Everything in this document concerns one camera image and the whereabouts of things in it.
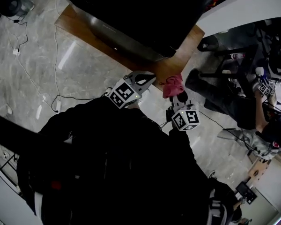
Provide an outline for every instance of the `wooden table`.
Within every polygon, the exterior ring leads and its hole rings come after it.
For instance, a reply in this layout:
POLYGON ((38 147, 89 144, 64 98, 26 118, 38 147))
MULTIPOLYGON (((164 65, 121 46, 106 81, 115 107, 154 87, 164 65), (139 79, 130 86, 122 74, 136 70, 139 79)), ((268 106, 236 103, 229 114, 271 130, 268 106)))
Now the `wooden table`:
POLYGON ((78 17, 70 5, 62 12, 55 25, 92 45, 132 71, 145 70, 156 74, 154 85, 160 90, 162 90, 160 83, 165 82, 168 77, 182 72, 204 36, 204 32, 195 25, 172 58, 158 62, 144 63, 137 61, 137 59, 130 59, 123 56, 98 39, 91 32, 89 26, 78 17))
POLYGON ((249 170, 248 174, 250 176, 250 180, 248 181, 247 185, 251 186, 254 185, 254 182, 260 180, 261 176, 266 172, 268 166, 272 161, 269 160, 266 163, 262 163, 262 159, 259 157, 255 160, 254 164, 252 165, 251 169, 249 170))

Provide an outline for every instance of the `pink cloth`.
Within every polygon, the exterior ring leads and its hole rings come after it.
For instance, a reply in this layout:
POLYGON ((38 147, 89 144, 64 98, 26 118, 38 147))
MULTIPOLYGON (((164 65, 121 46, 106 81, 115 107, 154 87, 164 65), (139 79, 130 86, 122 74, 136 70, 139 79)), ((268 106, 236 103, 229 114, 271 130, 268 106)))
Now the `pink cloth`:
POLYGON ((163 98, 173 97, 183 92, 182 75, 176 75, 167 78, 163 86, 163 98))

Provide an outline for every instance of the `wire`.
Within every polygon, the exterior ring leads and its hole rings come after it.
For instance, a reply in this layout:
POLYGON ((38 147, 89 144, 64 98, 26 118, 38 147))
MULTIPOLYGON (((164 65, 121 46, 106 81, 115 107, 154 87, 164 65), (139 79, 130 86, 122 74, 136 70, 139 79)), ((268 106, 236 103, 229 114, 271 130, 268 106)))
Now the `wire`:
POLYGON ((160 127, 161 129, 165 126, 165 125, 167 125, 169 122, 165 122, 165 124, 162 126, 162 127, 160 127))
POLYGON ((13 190, 19 196, 19 194, 2 177, 1 177, 1 179, 6 183, 6 185, 8 185, 10 187, 11 190, 13 190))
POLYGON ((277 110, 277 111, 281 112, 281 109, 279 109, 278 107, 276 107, 276 106, 270 104, 269 102, 264 101, 263 103, 266 104, 266 105, 270 105, 270 106, 273 107, 274 110, 277 110))
POLYGON ((17 169, 16 169, 11 163, 8 163, 8 165, 10 165, 12 169, 14 169, 15 171, 17 171, 17 169))
POLYGON ((20 22, 22 22, 24 20, 24 18, 26 17, 26 14, 23 14, 23 15, 24 15, 24 17, 22 18, 22 20, 20 20, 20 22))
MULTIPOLYGON (((21 65, 21 67, 24 69, 26 75, 29 77, 29 79, 30 79, 30 81, 32 82, 32 84, 35 86, 35 88, 36 88, 38 94, 39 94, 41 97, 43 97, 42 94, 39 92, 39 90, 38 90, 36 84, 33 82, 32 78, 31 78, 30 75, 28 74, 27 70, 24 68, 24 66, 22 65, 22 63, 19 61, 18 56, 16 56, 16 59, 17 59, 17 61, 19 62, 19 64, 21 65)), ((46 101, 45 99, 44 99, 44 102, 52 109, 52 106, 50 106, 50 104, 47 103, 47 101, 46 101)))
POLYGON ((55 39, 55 43, 56 43, 56 60, 55 60, 55 64, 54 64, 54 71, 55 71, 55 84, 56 84, 58 95, 60 95, 59 88, 57 85, 57 75, 56 75, 56 64, 57 64, 57 55, 58 55, 58 43, 56 40, 56 31, 57 31, 57 26, 55 26, 55 33, 54 33, 54 39, 55 39))
POLYGON ((5 164, 3 164, 3 166, 0 168, 0 172, 1 172, 1 170, 4 168, 4 166, 5 166, 6 164, 8 164, 8 162, 9 162, 11 159, 13 159, 14 156, 15 156, 15 154, 14 154, 13 156, 11 156, 11 157, 9 158, 9 160, 7 160, 7 162, 6 162, 5 164))
POLYGON ((162 125, 164 125, 164 124, 166 124, 167 122, 164 122, 164 123, 162 123, 162 124, 160 124, 159 126, 162 126, 162 125))
POLYGON ((55 10, 56 10, 57 14, 60 16, 56 6, 57 6, 57 0, 55 0, 55 10))
POLYGON ((19 44, 19 48, 18 48, 18 51, 20 50, 20 46, 21 45, 24 45, 25 43, 27 43, 28 42, 28 36, 27 36, 27 22, 24 22, 24 23, 18 23, 18 24, 20 24, 20 25, 24 25, 25 24, 25 35, 26 35, 26 41, 25 42, 23 42, 23 43, 21 43, 21 44, 19 44))
MULTIPOLYGON (((11 33, 11 32, 7 29, 7 27, 6 27, 1 21, 0 21, 0 24, 2 24, 2 26, 4 27, 5 30, 7 30, 8 33, 10 33, 11 35, 13 35, 13 36, 17 39, 17 44, 18 44, 18 43, 19 43, 18 37, 17 37, 15 34, 11 33)), ((7 36, 7 38, 8 38, 8 41, 9 41, 9 45, 11 46, 12 50, 14 50, 14 48, 13 48, 13 46, 11 45, 11 42, 10 42, 10 40, 9 40, 9 36, 7 36)))
POLYGON ((248 150, 250 150, 250 151, 251 151, 251 150, 255 150, 255 149, 252 148, 250 145, 248 145, 248 144, 244 141, 244 139, 241 140, 238 136, 236 136, 235 134, 233 134, 232 132, 230 132, 229 130, 227 130, 226 128, 224 128, 224 127, 223 127, 221 124, 219 124, 217 121, 215 121, 215 120, 213 120, 212 118, 208 117, 207 115, 205 115, 205 114, 202 113, 201 111, 199 111, 199 112, 200 112, 201 114, 203 114, 205 117, 209 118, 211 121, 215 122, 215 123, 216 123, 217 125, 219 125, 222 129, 224 129, 224 130, 228 131, 229 133, 231 133, 234 137, 236 137, 236 138, 239 139, 240 141, 243 141, 248 150))
POLYGON ((65 97, 65 96, 63 96, 63 95, 57 95, 57 96, 55 97, 55 99, 53 100, 53 102, 51 103, 51 109, 52 109, 55 113, 58 113, 58 111, 57 111, 57 110, 54 110, 54 109, 52 108, 52 105, 53 105, 53 103, 55 102, 55 100, 57 99, 57 97, 72 98, 72 99, 80 100, 80 101, 90 101, 90 100, 96 99, 96 97, 95 97, 95 98, 75 98, 75 97, 65 97))
POLYGON ((2 148, 1 148, 1 151, 2 151, 3 154, 4 154, 4 153, 7 153, 7 154, 9 155, 9 158, 11 157, 11 156, 10 156, 10 153, 9 153, 8 151, 3 150, 2 148))

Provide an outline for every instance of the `marble floor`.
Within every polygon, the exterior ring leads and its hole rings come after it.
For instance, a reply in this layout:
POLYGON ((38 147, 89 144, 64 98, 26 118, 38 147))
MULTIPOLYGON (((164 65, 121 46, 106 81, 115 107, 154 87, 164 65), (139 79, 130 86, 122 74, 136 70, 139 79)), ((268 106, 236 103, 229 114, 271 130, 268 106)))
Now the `marble floor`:
MULTIPOLYGON (((54 25, 68 5, 67 1, 32 1, 35 8, 23 20, 27 22, 29 41, 21 46, 18 57, 13 55, 13 49, 26 40, 25 25, 13 23, 5 17, 0 19, 0 115, 38 132, 55 114, 50 105, 58 95, 58 89, 67 97, 96 98, 130 71, 54 25)), ((212 53, 196 51, 182 76, 185 80, 192 68, 213 71, 218 63, 212 53)), ((149 118, 162 124, 170 102, 163 99, 161 91, 154 86, 149 90, 148 98, 140 107, 149 118)), ((229 116, 205 109, 204 98, 200 95, 192 93, 192 100, 197 109, 223 127, 236 128, 229 116)), ((85 102, 62 98, 61 111, 85 102)), ((170 129, 171 124, 163 128, 165 133, 170 129)), ((189 131, 188 136, 205 174, 216 170, 220 181, 235 188, 246 179, 251 163, 246 149, 216 137, 221 130, 216 123, 201 116, 201 125, 189 131)))

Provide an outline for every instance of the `black pants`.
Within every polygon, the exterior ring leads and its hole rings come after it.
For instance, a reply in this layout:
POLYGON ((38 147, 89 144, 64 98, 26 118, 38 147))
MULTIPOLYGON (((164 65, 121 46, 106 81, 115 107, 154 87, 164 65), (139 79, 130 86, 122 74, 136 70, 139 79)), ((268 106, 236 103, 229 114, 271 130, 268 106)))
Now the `black pants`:
POLYGON ((206 108, 229 115, 240 128, 255 128, 255 100, 227 95, 202 79, 188 78, 185 86, 206 98, 206 108))

